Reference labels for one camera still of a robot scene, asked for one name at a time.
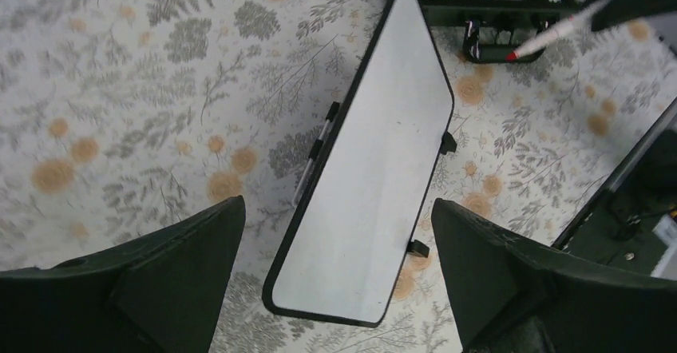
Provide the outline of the small white whiteboard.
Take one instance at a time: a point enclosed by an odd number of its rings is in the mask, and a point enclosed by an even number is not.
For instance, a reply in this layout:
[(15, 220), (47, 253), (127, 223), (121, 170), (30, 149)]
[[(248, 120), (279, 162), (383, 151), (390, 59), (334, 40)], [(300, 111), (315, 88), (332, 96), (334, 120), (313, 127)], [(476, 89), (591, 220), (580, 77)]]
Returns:
[(344, 101), (331, 106), (264, 281), (273, 314), (361, 327), (383, 320), (454, 97), (418, 0), (388, 0)]

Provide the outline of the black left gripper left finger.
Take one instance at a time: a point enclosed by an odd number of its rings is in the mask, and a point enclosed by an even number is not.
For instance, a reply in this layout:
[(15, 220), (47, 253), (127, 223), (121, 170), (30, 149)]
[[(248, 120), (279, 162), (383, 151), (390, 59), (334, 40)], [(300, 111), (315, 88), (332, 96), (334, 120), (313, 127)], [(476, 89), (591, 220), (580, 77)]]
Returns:
[(206, 352), (246, 220), (232, 197), (50, 269), (1, 274), (4, 352)]

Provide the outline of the white marker pen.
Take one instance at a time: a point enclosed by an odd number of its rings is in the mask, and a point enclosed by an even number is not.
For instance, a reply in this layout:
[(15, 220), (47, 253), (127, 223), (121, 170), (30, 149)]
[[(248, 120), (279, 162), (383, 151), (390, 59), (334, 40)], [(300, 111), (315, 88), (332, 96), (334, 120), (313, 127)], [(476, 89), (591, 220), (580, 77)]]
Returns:
[(592, 17), (610, 1), (611, 0), (598, 0), (581, 12), (558, 21), (545, 31), (537, 34), (534, 38), (531, 38), (518, 46), (505, 58), (505, 60), (516, 61), (517, 59), (525, 58), (539, 50), (545, 49), (558, 39), (565, 38), (578, 30), (589, 29)]

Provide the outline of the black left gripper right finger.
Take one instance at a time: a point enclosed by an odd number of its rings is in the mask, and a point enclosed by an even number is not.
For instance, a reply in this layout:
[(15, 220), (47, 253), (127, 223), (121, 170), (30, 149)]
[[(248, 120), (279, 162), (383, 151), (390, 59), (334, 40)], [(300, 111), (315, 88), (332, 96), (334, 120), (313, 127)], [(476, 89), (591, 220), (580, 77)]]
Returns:
[(569, 255), (436, 199), (434, 238), (465, 352), (673, 352), (676, 283)]

